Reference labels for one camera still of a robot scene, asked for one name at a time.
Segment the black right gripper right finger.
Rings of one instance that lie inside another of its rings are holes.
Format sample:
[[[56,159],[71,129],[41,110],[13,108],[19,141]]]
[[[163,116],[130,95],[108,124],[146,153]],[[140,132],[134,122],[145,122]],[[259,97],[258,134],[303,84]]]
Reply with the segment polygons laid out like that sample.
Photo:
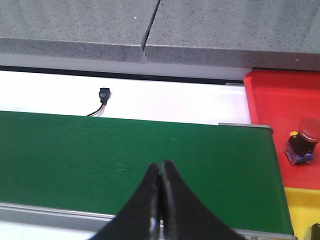
[[[210,212],[170,160],[161,164],[160,202],[165,240],[244,239]]]

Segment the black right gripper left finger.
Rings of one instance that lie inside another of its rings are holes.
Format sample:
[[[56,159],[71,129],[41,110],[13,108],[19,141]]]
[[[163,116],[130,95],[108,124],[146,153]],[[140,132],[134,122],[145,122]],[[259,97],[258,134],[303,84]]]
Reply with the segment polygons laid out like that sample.
[[[134,194],[93,240],[158,240],[160,237],[159,167],[151,163]]]

